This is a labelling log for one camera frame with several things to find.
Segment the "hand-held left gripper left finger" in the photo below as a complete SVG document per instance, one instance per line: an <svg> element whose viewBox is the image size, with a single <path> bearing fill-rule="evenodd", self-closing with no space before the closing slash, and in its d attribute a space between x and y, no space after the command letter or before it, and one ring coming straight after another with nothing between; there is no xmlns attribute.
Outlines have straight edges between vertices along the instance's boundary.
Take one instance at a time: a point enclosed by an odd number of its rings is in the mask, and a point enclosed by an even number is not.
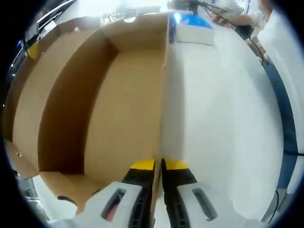
<svg viewBox="0 0 304 228"><path fill-rule="evenodd" d="M84 211L52 222L54 228L149 228L152 225L152 189L155 159L133 164L121 182L96 193Z"/></svg>

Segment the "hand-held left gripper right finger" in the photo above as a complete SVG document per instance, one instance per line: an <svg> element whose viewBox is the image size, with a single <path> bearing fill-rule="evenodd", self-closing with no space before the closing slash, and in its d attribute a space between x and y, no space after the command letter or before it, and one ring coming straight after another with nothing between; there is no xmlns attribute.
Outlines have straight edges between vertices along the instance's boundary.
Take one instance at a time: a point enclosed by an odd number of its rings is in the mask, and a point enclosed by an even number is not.
<svg viewBox="0 0 304 228"><path fill-rule="evenodd" d="M210 185L197 181L182 161L163 158L161 179L164 204L172 228L262 228L233 208L231 200Z"/></svg>

